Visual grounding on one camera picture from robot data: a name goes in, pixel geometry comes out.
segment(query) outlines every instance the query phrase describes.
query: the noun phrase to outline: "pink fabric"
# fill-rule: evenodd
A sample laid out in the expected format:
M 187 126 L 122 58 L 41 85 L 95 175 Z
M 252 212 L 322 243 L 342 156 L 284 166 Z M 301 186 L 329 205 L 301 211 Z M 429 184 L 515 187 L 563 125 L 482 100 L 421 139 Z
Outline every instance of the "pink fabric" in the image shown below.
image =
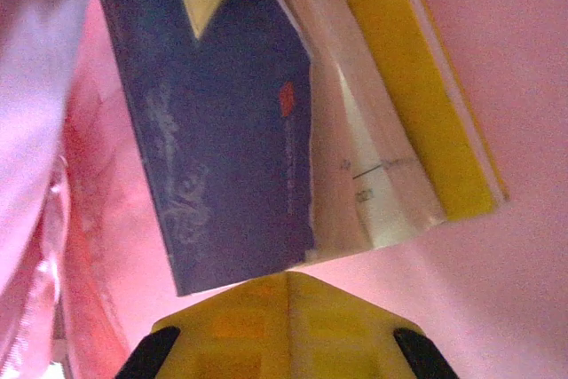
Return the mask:
M 0 138 L 0 326 L 19 324 L 22 289 L 42 259 L 41 234 L 30 236 L 56 154 L 84 2 L 0 0 L 0 123 L 10 130 Z M 461 377 L 564 378 L 568 6 L 427 2 L 511 203 L 306 271 L 416 321 Z M 64 309 L 78 377 L 109 377 L 152 323 L 208 295 L 175 297 L 97 0 L 70 97 Z M 5 330 L 0 343 L 8 342 Z M 30 339 L 45 342 L 46 332 Z

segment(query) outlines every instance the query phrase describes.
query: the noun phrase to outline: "blue book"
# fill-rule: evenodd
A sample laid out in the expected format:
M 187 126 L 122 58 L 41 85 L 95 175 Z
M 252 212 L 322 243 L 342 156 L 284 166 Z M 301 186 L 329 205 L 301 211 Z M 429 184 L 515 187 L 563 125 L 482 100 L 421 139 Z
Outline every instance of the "blue book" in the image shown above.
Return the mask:
M 101 2 L 178 294 L 302 263 L 310 63 L 278 1 Z

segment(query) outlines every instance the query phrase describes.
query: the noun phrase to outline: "pink wall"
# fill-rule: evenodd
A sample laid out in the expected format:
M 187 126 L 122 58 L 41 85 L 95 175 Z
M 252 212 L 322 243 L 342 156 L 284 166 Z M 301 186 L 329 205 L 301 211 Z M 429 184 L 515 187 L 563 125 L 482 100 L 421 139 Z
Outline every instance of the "pink wall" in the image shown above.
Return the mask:
M 307 272 L 416 321 L 461 377 L 568 377 L 568 0 L 427 2 L 511 201 Z

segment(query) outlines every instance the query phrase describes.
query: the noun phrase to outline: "yellow plastic object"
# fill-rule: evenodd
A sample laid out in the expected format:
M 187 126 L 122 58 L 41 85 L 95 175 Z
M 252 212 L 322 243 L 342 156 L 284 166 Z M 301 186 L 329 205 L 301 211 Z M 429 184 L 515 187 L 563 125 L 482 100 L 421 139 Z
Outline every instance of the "yellow plastic object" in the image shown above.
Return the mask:
M 449 219 L 493 210 L 502 182 L 422 0 L 347 0 Z
M 157 379 L 415 379 L 412 322 L 299 272 L 246 282 L 158 321 L 180 329 Z

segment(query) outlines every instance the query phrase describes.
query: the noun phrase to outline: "red logo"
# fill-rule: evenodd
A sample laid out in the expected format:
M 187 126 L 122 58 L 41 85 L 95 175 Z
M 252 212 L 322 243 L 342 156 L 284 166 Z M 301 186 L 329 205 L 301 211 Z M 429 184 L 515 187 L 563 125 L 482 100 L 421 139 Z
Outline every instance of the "red logo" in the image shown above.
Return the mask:
M 292 82 L 286 82 L 286 84 L 282 86 L 279 98 L 282 117 L 288 117 L 296 105 L 296 99 L 294 98 L 294 86 L 292 85 Z

